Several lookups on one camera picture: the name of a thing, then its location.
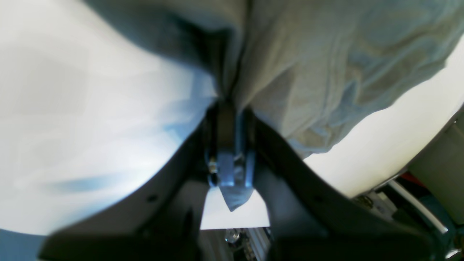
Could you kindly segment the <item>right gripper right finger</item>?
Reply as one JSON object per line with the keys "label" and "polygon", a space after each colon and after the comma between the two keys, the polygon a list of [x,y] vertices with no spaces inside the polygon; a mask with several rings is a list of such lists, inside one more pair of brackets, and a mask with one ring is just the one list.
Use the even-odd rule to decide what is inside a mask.
{"label": "right gripper right finger", "polygon": [[322,180],[253,112],[247,139],[256,150],[253,185],[264,200],[273,242],[267,261],[432,261],[425,233],[353,203]]}

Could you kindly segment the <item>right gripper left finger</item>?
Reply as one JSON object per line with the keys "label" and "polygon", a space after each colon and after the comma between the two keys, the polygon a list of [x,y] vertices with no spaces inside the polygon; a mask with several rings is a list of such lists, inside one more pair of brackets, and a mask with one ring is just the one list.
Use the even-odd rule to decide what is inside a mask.
{"label": "right gripper left finger", "polygon": [[41,261],[200,261],[204,203],[219,182],[215,104],[172,158],[135,192],[83,221],[54,232]]}

